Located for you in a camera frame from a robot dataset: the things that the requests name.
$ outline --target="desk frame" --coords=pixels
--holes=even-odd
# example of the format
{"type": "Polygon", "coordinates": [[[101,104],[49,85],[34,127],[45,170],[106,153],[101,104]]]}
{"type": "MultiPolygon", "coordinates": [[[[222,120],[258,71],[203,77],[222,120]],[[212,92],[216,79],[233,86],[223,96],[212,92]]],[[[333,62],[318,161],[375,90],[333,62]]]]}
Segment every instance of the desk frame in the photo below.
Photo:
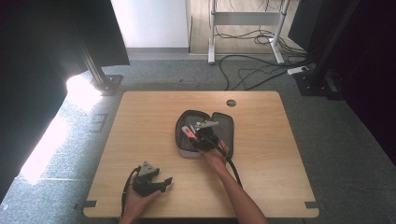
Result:
{"type": "Polygon", "coordinates": [[[211,0],[210,10],[210,37],[209,37],[209,64],[215,63],[215,31],[217,25],[276,25],[274,38],[270,38],[271,48],[278,63],[285,61],[277,46],[283,23],[286,19],[290,0],[286,0],[280,12],[217,12],[216,0],[211,0]]]}

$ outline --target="grommet hole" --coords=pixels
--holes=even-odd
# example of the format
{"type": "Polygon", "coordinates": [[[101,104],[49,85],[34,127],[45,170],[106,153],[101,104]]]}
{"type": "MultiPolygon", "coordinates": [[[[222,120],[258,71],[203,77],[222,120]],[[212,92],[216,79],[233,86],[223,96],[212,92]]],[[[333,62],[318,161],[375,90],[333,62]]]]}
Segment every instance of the grommet hole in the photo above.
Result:
{"type": "Polygon", "coordinates": [[[235,100],[228,100],[227,101],[227,106],[230,106],[230,107],[236,106],[236,101],[235,100]]]}

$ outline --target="black panel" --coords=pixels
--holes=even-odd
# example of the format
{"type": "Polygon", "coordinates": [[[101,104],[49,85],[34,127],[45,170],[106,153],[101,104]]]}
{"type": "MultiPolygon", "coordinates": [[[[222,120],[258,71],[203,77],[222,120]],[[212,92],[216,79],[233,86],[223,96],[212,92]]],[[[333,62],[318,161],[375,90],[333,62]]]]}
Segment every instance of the black panel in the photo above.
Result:
{"type": "Polygon", "coordinates": [[[396,164],[396,5],[361,0],[340,39],[336,70],[350,107],[396,164]]]}
{"type": "Polygon", "coordinates": [[[301,0],[289,38],[307,52],[322,47],[347,5],[340,0],[301,0]]]}

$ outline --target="person's right hand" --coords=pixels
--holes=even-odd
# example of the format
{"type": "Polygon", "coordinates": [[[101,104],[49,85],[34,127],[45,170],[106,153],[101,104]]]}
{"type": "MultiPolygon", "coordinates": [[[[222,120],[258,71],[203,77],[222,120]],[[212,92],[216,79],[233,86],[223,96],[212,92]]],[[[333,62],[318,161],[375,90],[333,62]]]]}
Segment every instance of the person's right hand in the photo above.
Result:
{"type": "MultiPolygon", "coordinates": [[[[226,153],[230,151],[228,146],[222,140],[219,141],[219,147],[224,148],[226,153]]],[[[217,173],[227,170],[225,167],[227,161],[216,148],[209,151],[198,149],[198,151],[201,152],[201,154],[206,158],[209,166],[212,167],[212,169],[215,170],[217,173]]]]}

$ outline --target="open case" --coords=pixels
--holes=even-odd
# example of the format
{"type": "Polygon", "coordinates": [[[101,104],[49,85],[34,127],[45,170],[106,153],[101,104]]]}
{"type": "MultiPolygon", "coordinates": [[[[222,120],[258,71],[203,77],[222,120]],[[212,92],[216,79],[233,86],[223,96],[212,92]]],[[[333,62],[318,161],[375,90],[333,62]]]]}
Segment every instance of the open case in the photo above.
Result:
{"type": "Polygon", "coordinates": [[[212,117],[210,117],[205,112],[197,110],[187,110],[177,120],[175,137],[180,155],[186,158],[201,156],[200,152],[192,146],[190,139],[183,133],[181,128],[184,126],[191,127],[197,122],[204,122],[206,120],[217,121],[219,123],[219,125],[211,128],[215,136],[223,140],[228,146],[230,149],[228,157],[231,158],[233,156],[233,118],[219,112],[213,113],[212,117]]]}

